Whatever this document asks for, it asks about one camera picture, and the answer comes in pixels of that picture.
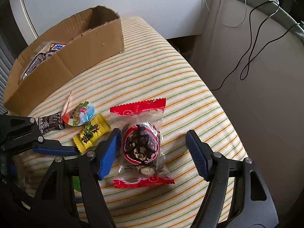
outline clear plastic wrapper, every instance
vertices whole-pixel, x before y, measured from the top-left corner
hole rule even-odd
[[[114,177],[116,188],[174,184],[161,150],[166,99],[147,100],[110,108],[122,131],[122,160]]]

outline snack package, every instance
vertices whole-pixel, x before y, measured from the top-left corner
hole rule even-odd
[[[90,121],[94,114],[94,106],[85,101],[78,104],[73,110],[65,113],[62,116],[62,120],[71,126],[81,126],[85,122]]]
[[[113,179],[115,188],[174,184],[160,147],[165,106],[166,99],[161,98],[110,108],[122,131],[122,161]]]
[[[110,125],[106,119],[98,114],[88,124],[81,133],[73,136],[73,140],[81,153],[94,146],[95,142],[105,133],[110,132]]]
[[[52,54],[54,54],[56,51],[62,49],[65,46],[65,44],[52,43],[50,45],[49,51],[45,54],[46,59],[48,59]]]
[[[44,116],[38,117],[38,127],[42,134],[48,133],[53,130],[62,130],[64,129],[64,123],[61,119],[61,112]]]
[[[65,44],[58,44],[51,42],[43,42],[35,51],[34,56],[28,66],[25,68],[24,72],[21,75],[21,81],[28,76],[38,65],[50,57],[54,52],[63,48]]]

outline yellow candy wrapper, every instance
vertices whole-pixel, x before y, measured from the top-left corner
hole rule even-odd
[[[73,136],[73,141],[83,153],[94,146],[94,143],[107,132],[110,132],[110,125],[102,115],[98,114],[83,127],[80,134]]]

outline plastic bag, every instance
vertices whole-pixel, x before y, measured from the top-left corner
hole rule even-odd
[[[34,51],[31,61],[28,63],[24,72],[20,77],[20,81],[22,81],[25,77],[27,77],[38,65],[49,58],[52,54],[54,54],[57,50],[63,48],[66,44],[59,44],[55,41],[43,42],[41,43],[37,49]]]
[[[113,179],[115,188],[174,184],[160,147],[165,106],[166,99],[162,98],[110,108],[122,131],[122,161]]]

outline metal screw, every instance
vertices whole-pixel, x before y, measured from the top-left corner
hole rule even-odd
[[[88,151],[87,152],[87,156],[88,157],[93,157],[95,155],[95,152],[94,151]]]
[[[216,158],[220,158],[222,156],[222,154],[219,152],[214,152],[213,156],[215,156]]]
[[[61,162],[61,161],[62,161],[62,157],[61,157],[61,156],[56,157],[56,158],[55,158],[55,161],[56,161],[57,163]]]
[[[251,158],[246,158],[246,159],[245,159],[245,162],[246,162],[247,164],[252,164],[253,161],[252,161]]]

